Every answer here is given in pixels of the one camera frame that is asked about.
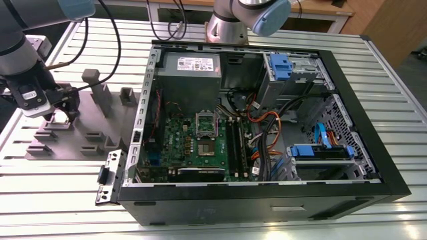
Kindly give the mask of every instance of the metal bracket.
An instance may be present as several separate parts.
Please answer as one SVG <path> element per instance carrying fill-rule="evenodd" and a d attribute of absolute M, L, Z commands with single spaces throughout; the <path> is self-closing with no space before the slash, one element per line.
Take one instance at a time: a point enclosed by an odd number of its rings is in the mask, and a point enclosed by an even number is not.
<path fill-rule="evenodd" d="M 98 183 L 99 189 L 96 194 L 95 205 L 119 205 L 119 191 L 123 181 L 127 153 L 123 150 L 110 152 L 106 165 L 102 166 Z"/>

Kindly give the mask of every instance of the black cable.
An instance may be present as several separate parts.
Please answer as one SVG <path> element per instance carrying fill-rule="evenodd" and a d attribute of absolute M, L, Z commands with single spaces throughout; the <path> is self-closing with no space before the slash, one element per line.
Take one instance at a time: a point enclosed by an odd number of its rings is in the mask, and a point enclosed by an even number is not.
<path fill-rule="evenodd" d="M 171 32 L 171 25 L 172 25 L 172 22 L 168 22 L 167 24 L 167 32 L 170 34 L 170 37 L 163 39 L 159 37 L 158 33 L 156 33 L 156 30 L 155 30 L 155 25 L 154 25 L 154 21 L 152 21 L 152 11 L 151 11 L 151 7 L 150 7 L 150 0 L 147 0 L 147 11 L 148 11 L 148 20 L 150 20 L 150 25 L 151 25 L 151 30 L 152 30 L 152 33 L 154 33 L 154 36 L 160 40 L 160 41 L 168 41 L 171 39 L 176 39 L 176 40 L 182 40 L 187 34 L 187 14 L 186 14 L 186 9 L 184 9 L 184 5 L 183 5 L 183 1 L 179 0 L 179 3 L 176 2 L 176 0 L 174 0 L 174 3 L 182 13 L 182 17 L 183 17 L 183 24 L 184 24 L 184 31 L 183 31 L 183 34 L 180 37 L 175 37 L 176 33 L 179 32 L 179 27 L 176 28 L 175 32 L 172 33 Z"/>
<path fill-rule="evenodd" d="M 118 70 L 118 67 L 119 67 L 119 64 L 120 64 L 120 59 L 122 59 L 122 40 L 120 40 L 120 33 L 119 33 L 118 25 L 116 25 L 116 20 L 115 20 L 115 17 L 114 17 L 114 15 L 112 15 L 112 13 L 111 13 L 111 11 L 110 11 L 110 9 L 108 9 L 104 1 L 103 1 L 103 0 L 98 0 L 98 1 L 99 1 L 99 3 L 100 3 L 102 7 L 104 8 L 104 10 L 106 10 L 106 12 L 107 12 L 107 15 L 108 15 L 108 17 L 110 17 L 110 19 L 111 19 L 111 23 L 112 23 L 112 27 L 114 27 L 114 31 L 115 31 L 115 36 L 116 36 L 116 38 L 118 38 L 118 59 L 116 59 L 116 61 L 115 61 L 115 65 L 114 65 L 114 68 L 112 68 L 112 71 L 111 71 L 110 75 L 108 75 L 103 80 L 100 80 L 100 81 L 96 82 L 96 83 L 88 84 L 88 85 L 86 85 L 86 86 L 83 86 L 83 87 L 79 87 L 79 88 L 71 90 L 71 91 L 67 93 L 68 95 L 72 94 L 74 92 L 82 91 L 82 90 L 84 90 L 84 89 L 88 89 L 88 88 L 91 88 L 91 87 L 94 87 L 94 86 L 96 86 L 96 85 L 100 85 L 100 84 L 103 84 L 104 82 L 107 82 L 107 81 L 112 78 L 112 76 L 115 75 L 116 70 Z"/>
<path fill-rule="evenodd" d="M 88 36 L 90 36 L 90 20 L 88 18 L 86 17 L 84 18 L 84 39 L 83 39 L 83 44 L 82 44 L 82 47 L 80 47 L 80 51 L 78 52 L 76 56 L 74 57 L 74 59 L 71 59 L 68 62 L 63 62 L 63 63 L 59 63 L 59 64 L 55 64 L 52 66 L 47 66 L 44 69 L 46 70 L 54 70 L 54 69 L 59 69 L 62 67 L 66 67 L 71 64 L 75 63 L 75 61 L 79 59 L 79 57 L 82 56 L 83 54 L 83 51 L 87 47 L 87 43 L 88 43 Z"/>
<path fill-rule="evenodd" d="M 244 87 L 232 87 L 230 88 L 230 90 L 227 91 L 226 97 L 227 97 L 227 102 L 228 105 L 231 106 L 231 109 L 240 114 L 242 111 L 238 109 L 238 106 L 235 104 L 235 101 L 232 99 L 232 95 L 231 93 L 244 93 L 244 92 L 252 92 L 254 90 L 250 88 L 244 88 Z"/>
<path fill-rule="evenodd" d="M 294 98 L 292 100 L 290 100 L 283 105 L 283 107 L 280 108 L 278 114 L 282 117 L 282 115 L 304 99 L 308 99 L 308 98 L 327 98 L 330 96 L 331 96 L 331 94 L 328 92 L 302 95 L 302 96 Z M 268 135 L 270 130 L 274 127 L 275 120 L 276 120 L 275 118 L 270 120 L 267 128 L 263 130 L 263 134 L 262 134 L 262 137 L 259 139 L 259 145 L 258 145 L 260 162 L 266 162 L 266 166 L 270 165 L 270 167 L 271 167 L 271 159 L 270 159 L 270 154 L 268 154 L 268 149 L 267 149 L 267 135 Z M 266 181 L 270 181 L 271 176 L 268 175 L 268 172 L 266 172 L 266 175 L 263 176 L 263 179 L 267 179 Z"/>
<path fill-rule="evenodd" d="M 302 19 L 303 18 L 303 5 L 300 0 L 296 0 L 298 4 L 299 4 L 299 10 L 298 10 L 298 18 Z"/>

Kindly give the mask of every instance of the green circuit board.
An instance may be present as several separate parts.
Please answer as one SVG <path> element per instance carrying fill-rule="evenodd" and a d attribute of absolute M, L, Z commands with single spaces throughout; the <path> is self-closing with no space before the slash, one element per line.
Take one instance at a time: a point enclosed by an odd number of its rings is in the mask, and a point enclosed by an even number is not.
<path fill-rule="evenodd" d="M 218 137 L 196 138 L 196 121 L 194 118 L 171 118 L 164 131 L 163 166 L 219 167 L 227 169 L 226 123 L 219 120 Z"/>
<path fill-rule="evenodd" d="M 158 165 L 140 165 L 139 175 L 143 182 L 168 182 L 171 171 L 180 168 L 214 168 L 224 169 L 224 182 L 247 182 L 250 174 L 235 176 L 230 172 L 227 121 L 218 120 L 216 137 L 196 137 L 196 118 L 171 117 L 166 120 L 163 150 L 159 155 Z M 202 126 L 210 131 L 208 124 Z"/>

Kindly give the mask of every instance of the cable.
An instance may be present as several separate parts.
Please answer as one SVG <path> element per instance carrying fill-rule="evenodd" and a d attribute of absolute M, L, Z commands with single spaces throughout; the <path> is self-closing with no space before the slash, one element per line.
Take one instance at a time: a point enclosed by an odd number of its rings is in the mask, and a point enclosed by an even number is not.
<path fill-rule="evenodd" d="M 219 110 L 220 110 L 226 115 L 230 115 L 230 117 L 232 117 L 232 116 L 239 117 L 239 116 L 240 116 L 240 115 L 236 114 L 235 112 L 231 112 L 224 105 L 218 104 L 216 107 L 219 108 Z"/>
<path fill-rule="evenodd" d="M 302 96 L 294 98 L 280 108 L 280 110 L 278 112 L 279 117 L 304 99 L 308 99 L 308 98 L 327 98 L 330 96 L 331 96 L 331 94 L 328 92 L 324 92 L 324 93 L 315 93 L 315 94 L 302 95 Z M 259 138 L 259 141 L 258 141 L 258 151 L 259 151 L 259 158 L 260 158 L 259 162 L 260 163 L 264 162 L 264 165 L 267 166 L 267 168 L 268 168 L 268 166 L 271 167 L 271 158 L 270 158 L 268 147 L 267 147 L 267 135 L 268 135 L 270 130 L 274 127 L 274 123 L 275 123 L 275 119 L 271 119 L 270 122 L 268 122 L 267 128 L 263 131 L 263 135 L 262 135 L 262 137 Z M 266 181 L 268 181 L 270 180 L 268 171 L 266 171 L 266 174 L 267 175 L 263 176 L 263 177 L 264 177 L 264 179 L 267 179 Z"/>
<path fill-rule="evenodd" d="M 170 22 L 167 24 L 167 32 L 170 34 L 170 37 L 167 39 L 163 39 L 159 37 L 158 33 L 156 33 L 156 30 L 155 30 L 155 25 L 154 25 L 154 21 L 152 21 L 152 10 L 151 10 L 151 7 L 150 7 L 150 0 L 147 0 L 147 11 L 148 11 L 148 18 L 150 18 L 150 25 L 151 25 L 151 30 L 152 30 L 152 33 L 154 33 L 154 36 L 160 40 L 160 41 L 168 41 L 171 39 L 176 39 L 176 40 L 182 40 L 187 34 L 187 15 L 186 15 L 186 9 L 184 9 L 184 5 L 183 5 L 183 1 L 179 0 L 179 3 L 176 2 L 176 0 L 174 0 L 175 2 L 175 5 L 178 6 L 178 9 L 180 10 L 180 13 L 182 13 L 182 17 L 183 17 L 183 24 L 184 24 L 184 31 L 183 31 L 183 34 L 180 37 L 175 37 L 176 33 L 179 32 L 180 28 L 179 28 L 179 25 L 176 26 L 176 30 L 174 33 L 171 33 L 171 25 L 172 25 L 172 22 Z"/>
<path fill-rule="evenodd" d="M 303 5 L 300 0 L 296 0 L 298 4 L 299 4 L 299 10 L 298 10 L 298 18 L 302 19 L 303 18 Z"/>
<path fill-rule="evenodd" d="M 80 51 L 78 52 L 76 56 L 74 57 L 74 59 L 68 62 L 62 62 L 59 64 L 55 64 L 52 66 L 46 66 L 44 69 L 46 70 L 54 70 L 54 69 L 59 69 L 62 67 L 70 66 L 71 64 L 75 63 L 75 61 L 78 60 L 78 58 L 82 56 L 82 53 L 87 47 L 87 43 L 88 43 L 88 36 L 90 36 L 90 20 L 86 17 L 84 18 L 84 39 L 83 39 L 83 44 L 80 47 Z"/>
<path fill-rule="evenodd" d="M 74 92 L 79 92 L 79 91 L 82 91 L 82 90 L 84 90 L 84 89 L 88 89 L 88 88 L 91 88 L 91 87 L 94 87 L 94 86 L 96 86 L 96 85 L 100 85 L 100 84 L 103 84 L 104 82 L 107 82 L 107 81 L 112 78 L 112 76 L 115 75 L 116 70 L 118 70 L 118 67 L 119 67 L 119 65 L 120 65 L 120 59 L 122 59 L 122 40 L 120 40 L 120 33 L 119 33 L 118 25 L 116 25 L 116 20 L 115 20 L 115 17 L 114 17 L 114 15 L 112 15 L 112 12 L 110 11 L 110 9 L 108 9 L 104 1 L 103 1 L 103 0 L 98 0 L 98 1 L 99 1 L 99 3 L 100 3 L 102 7 L 104 8 L 104 10 L 106 10 L 106 12 L 107 12 L 107 15 L 108 15 L 108 17 L 110 17 L 110 19 L 111 19 L 111 23 L 112 23 L 112 27 L 114 27 L 114 31 L 115 31 L 115 36 L 116 36 L 116 38 L 118 38 L 118 59 L 116 59 L 116 62 L 115 62 L 115 65 L 114 65 L 114 68 L 112 68 L 112 71 L 111 71 L 110 75 L 108 75 L 103 80 L 100 80 L 100 81 L 96 82 L 96 83 L 88 84 L 88 85 L 86 85 L 86 86 L 83 86 L 83 87 L 79 87 L 79 88 L 68 91 L 68 93 L 67 93 L 68 95 L 72 94 Z"/>
<path fill-rule="evenodd" d="M 156 95 L 158 95 L 158 109 L 156 109 L 156 112 L 155 112 L 155 120 L 154 120 L 152 129 L 151 129 L 151 134 L 150 134 L 148 139 L 144 140 L 143 144 L 148 143 L 150 139 L 155 136 L 155 129 L 156 129 L 158 122 L 159 122 L 159 117 L 160 117 L 162 99 L 160 99 L 159 90 L 156 90 L 155 93 L 156 93 Z"/>

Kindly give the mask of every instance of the aluminum workbench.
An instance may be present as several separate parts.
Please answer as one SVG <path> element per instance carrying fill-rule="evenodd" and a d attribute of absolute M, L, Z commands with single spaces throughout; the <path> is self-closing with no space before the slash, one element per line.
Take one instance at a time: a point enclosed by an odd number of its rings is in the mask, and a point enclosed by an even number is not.
<path fill-rule="evenodd" d="M 123 59 L 108 87 L 142 86 L 154 33 L 148 22 L 118 21 Z M 155 24 L 162 37 L 167 24 Z M 68 61 L 84 39 L 72 23 L 47 64 Z M 102 78 L 116 61 L 118 44 L 107 19 L 90 19 L 88 43 L 71 66 L 55 70 L 59 82 L 83 86 L 84 69 Z M 104 161 L 28 161 L 26 150 L 43 118 L 16 111 L 0 135 L 0 238 L 28 239 L 425 239 L 427 236 L 427 114 L 370 41 L 359 36 L 279 31 L 250 34 L 252 45 L 331 50 L 385 142 L 413 195 L 327 221 L 143 227 L 122 206 L 95 206 Z M 190 25 L 184 41 L 204 41 L 204 26 Z"/>

